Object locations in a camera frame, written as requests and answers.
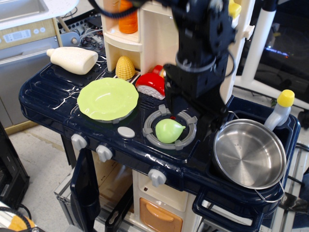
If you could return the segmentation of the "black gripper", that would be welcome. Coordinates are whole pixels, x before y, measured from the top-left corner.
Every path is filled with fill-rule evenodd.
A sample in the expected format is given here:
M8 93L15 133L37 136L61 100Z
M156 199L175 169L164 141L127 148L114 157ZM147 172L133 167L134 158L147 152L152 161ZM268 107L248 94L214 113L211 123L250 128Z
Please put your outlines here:
M188 72L179 66L164 65L165 95L168 108L177 114L187 108L201 117L201 134L208 135L226 123L228 112L220 86L225 78L228 57L219 57L203 72Z

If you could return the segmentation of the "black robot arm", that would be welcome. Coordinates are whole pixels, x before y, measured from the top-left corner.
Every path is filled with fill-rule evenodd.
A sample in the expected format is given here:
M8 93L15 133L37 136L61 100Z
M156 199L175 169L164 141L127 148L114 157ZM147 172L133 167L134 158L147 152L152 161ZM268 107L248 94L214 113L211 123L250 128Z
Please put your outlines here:
M235 40L226 0L93 0L107 38L108 68L117 55L131 55L142 73L161 63L167 72L170 111L190 109L197 132L206 136L226 121L220 86L226 77L229 45Z

